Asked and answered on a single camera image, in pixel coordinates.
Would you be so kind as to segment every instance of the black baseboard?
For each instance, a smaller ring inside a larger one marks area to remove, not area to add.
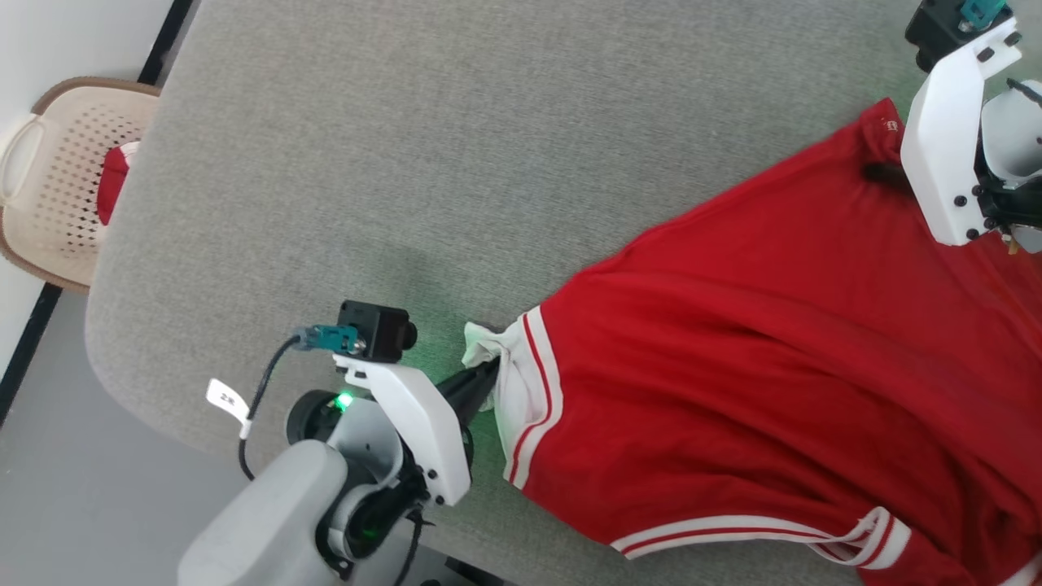
[[[193,1],[173,0],[170,11],[167,13],[167,18],[159,29],[159,35],[152,44],[152,51],[145,60],[145,67],[142,68],[141,75],[138,77],[140,83],[154,86],[158,82],[167,56],[177,41],[177,35],[184,25],[184,19],[188,18],[189,10],[192,9]],[[44,331],[47,329],[47,322],[50,321],[54,306],[60,296],[60,288],[47,284],[36,299],[32,315],[29,316],[29,322],[22,332],[22,338],[15,348],[7,370],[4,372],[3,379],[0,379],[0,426],[3,426],[3,421],[10,412],[18,388],[22,386],[25,373],[29,370],[32,357],[36,353],[36,346],[40,345],[40,339],[44,336]]]
[[[485,571],[483,569],[476,568],[455,558],[449,558],[445,562],[445,567],[473,582],[476,586],[503,586],[506,584],[501,579]]]
[[[141,69],[141,75],[138,76],[139,83],[155,86],[159,81],[159,75],[163,74],[170,49],[177,42],[177,35],[181,31],[181,26],[184,25],[189,10],[192,9],[193,1],[174,0],[171,4],[170,11],[167,13],[167,20],[164,21],[163,28],[159,29],[159,35],[152,44],[152,52],[149,53],[148,59],[145,60],[145,67]]]
[[[15,353],[10,357],[7,371],[4,372],[3,379],[0,379],[0,428],[3,426],[7,413],[10,412],[10,406],[15,402],[18,388],[22,386],[22,380],[25,379],[26,371],[29,370],[29,363],[32,362],[32,356],[36,353],[36,346],[40,345],[40,339],[43,338],[44,331],[47,329],[47,322],[51,320],[54,306],[57,304],[60,296],[60,288],[51,284],[44,285],[44,290],[36,299],[36,304],[32,308],[29,322],[25,325],[18,345],[15,346]]]

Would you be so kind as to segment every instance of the teal cable connector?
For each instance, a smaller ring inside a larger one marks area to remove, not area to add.
[[[995,22],[995,17],[1004,7],[1006,0],[966,0],[963,4],[963,18],[973,25],[973,28],[983,30]]]

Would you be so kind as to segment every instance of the red t-shirt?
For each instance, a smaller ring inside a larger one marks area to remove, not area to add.
[[[934,242],[884,101],[575,275],[468,325],[507,480],[627,557],[785,539],[874,585],[1042,567],[1042,279],[989,234]]]

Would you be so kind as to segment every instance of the gray fabric surface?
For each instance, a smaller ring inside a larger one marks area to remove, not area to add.
[[[907,109],[916,4],[204,0],[105,244],[94,367],[135,415],[229,465],[238,426],[207,380],[251,396],[292,327],[345,298],[407,309],[408,362],[439,379],[466,320],[505,325],[879,98]],[[1023,72],[1042,9],[1017,7]],[[286,360],[253,465],[284,448],[297,396],[336,385],[327,357]],[[501,480],[491,418],[476,435],[475,488],[425,540],[523,586],[858,583],[792,544],[625,562]]]

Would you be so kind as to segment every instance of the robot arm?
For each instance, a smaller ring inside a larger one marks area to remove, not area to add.
[[[298,400],[287,421],[293,445],[192,543],[178,567],[183,586],[343,584],[401,518],[419,529],[424,507],[453,506],[470,489],[461,430],[491,392],[497,363],[436,387],[396,364],[416,341],[408,314],[353,301],[337,326],[296,338],[297,349],[331,350],[359,391]],[[220,388],[215,405],[239,415],[241,398]]]
[[[961,246],[999,230],[1042,250],[1042,84],[1011,80],[984,99],[985,81],[1022,56],[1013,10],[1004,0],[929,0],[905,38],[929,76],[901,161],[934,239]]]

